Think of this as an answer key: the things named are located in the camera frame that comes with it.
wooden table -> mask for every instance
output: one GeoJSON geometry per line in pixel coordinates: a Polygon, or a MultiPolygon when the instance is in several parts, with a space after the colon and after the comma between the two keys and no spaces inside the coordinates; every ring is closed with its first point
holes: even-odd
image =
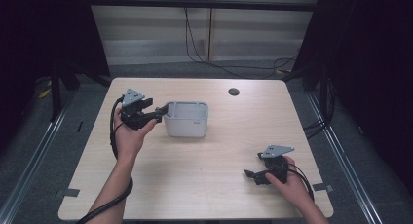
{"type": "MultiPolygon", "coordinates": [[[[300,216],[273,186],[257,186],[244,169],[265,167],[257,153],[268,145],[292,146],[292,157],[311,184],[322,183],[294,105],[282,81],[118,78],[112,82],[58,216],[80,219],[91,207],[115,165],[109,145],[109,117],[128,88],[154,98],[154,111],[174,100],[203,101],[209,107],[203,138],[170,137],[165,123],[145,138],[133,170],[134,187],[125,219],[274,219],[300,216]],[[236,88],[237,96],[228,91],[236,88]]],[[[325,191],[315,192],[325,216],[333,214],[325,191]]]]}

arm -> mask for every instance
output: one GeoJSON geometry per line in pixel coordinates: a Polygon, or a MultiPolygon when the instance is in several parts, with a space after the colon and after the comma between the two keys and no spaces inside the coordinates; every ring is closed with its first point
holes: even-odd
{"type": "MultiPolygon", "coordinates": [[[[289,164],[294,165],[294,161],[286,157],[289,164]]],[[[298,208],[308,224],[326,224],[329,223],[324,214],[310,198],[306,187],[301,178],[292,172],[287,175],[287,182],[281,183],[271,173],[266,173],[267,179],[282,193],[282,195],[294,206],[298,208]]]]}
{"type": "MultiPolygon", "coordinates": [[[[117,198],[127,189],[131,179],[134,161],[137,153],[142,148],[143,139],[156,125],[156,120],[151,120],[142,129],[138,131],[132,130],[127,126],[122,125],[121,118],[119,117],[120,111],[120,109],[116,110],[113,120],[115,129],[121,125],[115,132],[116,145],[118,148],[118,161],[94,201],[90,212],[117,198]]],[[[121,201],[88,223],[122,223],[125,203],[126,200],[121,201]]]]}

gray floor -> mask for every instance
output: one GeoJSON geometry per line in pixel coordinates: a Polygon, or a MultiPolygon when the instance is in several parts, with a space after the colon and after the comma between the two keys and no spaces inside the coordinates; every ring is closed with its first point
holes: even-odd
{"type": "MultiPolygon", "coordinates": [[[[271,67],[272,61],[223,61],[220,65],[253,65],[271,67]]],[[[247,78],[262,78],[272,73],[271,70],[245,68],[228,68],[247,78]]],[[[112,77],[187,77],[187,78],[238,78],[219,67],[209,67],[194,62],[124,65],[112,66],[112,77]]],[[[270,79],[279,79],[274,74],[270,79]]],[[[13,223],[71,223],[61,221],[57,212],[62,198],[56,197],[56,191],[67,188],[73,172],[79,162],[83,148],[94,125],[100,105],[104,100],[107,88],[94,83],[85,77],[81,80],[80,89],[74,94],[67,106],[65,118],[52,144],[35,172],[19,209],[14,215],[13,223]]],[[[46,84],[37,87],[37,93],[46,84]]],[[[287,83],[291,98],[299,115],[302,126],[313,123],[317,117],[302,89],[301,80],[287,83]]],[[[63,91],[63,99],[70,96],[63,91]]],[[[27,107],[21,128],[9,146],[6,154],[0,157],[0,205],[3,206],[18,184],[38,143],[41,141],[51,116],[52,101],[33,100],[27,107]]],[[[357,124],[347,110],[337,101],[332,127],[336,132],[346,156],[351,161],[358,178],[371,198],[383,223],[413,223],[413,199],[407,193],[394,173],[382,162],[374,151],[368,138],[357,131],[357,124]]],[[[357,196],[340,167],[331,146],[321,132],[309,140],[316,162],[325,184],[334,188],[329,193],[334,207],[334,214],[329,220],[332,223],[368,223],[360,208],[357,196]]],[[[301,219],[292,220],[221,220],[220,223],[304,223],[301,219]]]]}

white plastic box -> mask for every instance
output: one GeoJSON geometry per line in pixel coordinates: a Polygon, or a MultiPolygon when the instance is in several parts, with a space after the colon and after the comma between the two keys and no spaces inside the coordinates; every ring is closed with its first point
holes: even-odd
{"type": "Polygon", "coordinates": [[[169,136],[204,137],[207,134],[208,107],[195,101],[168,102],[168,113],[164,115],[169,136]]]}

hand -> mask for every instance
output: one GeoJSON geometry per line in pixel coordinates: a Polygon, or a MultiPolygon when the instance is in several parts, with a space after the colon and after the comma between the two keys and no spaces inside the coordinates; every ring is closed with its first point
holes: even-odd
{"type": "Polygon", "coordinates": [[[133,130],[123,124],[120,117],[121,109],[116,109],[113,118],[113,128],[116,137],[116,146],[118,148],[118,161],[135,160],[137,153],[143,145],[143,139],[155,125],[156,120],[149,121],[142,129],[133,130]]]}
{"type": "MultiPolygon", "coordinates": [[[[293,164],[294,160],[284,156],[289,164],[293,164]]],[[[289,169],[296,171],[296,167],[289,165],[289,169]]],[[[287,181],[285,184],[281,183],[277,178],[275,178],[271,173],[266,173],[265,177],[270,181],[281,193],[282,195],[293,205],[299,207],[304,204],[304,202],[311,201],[306,187],[304,186],[301,178],[292,172],[288,172],[287,181]]]]}

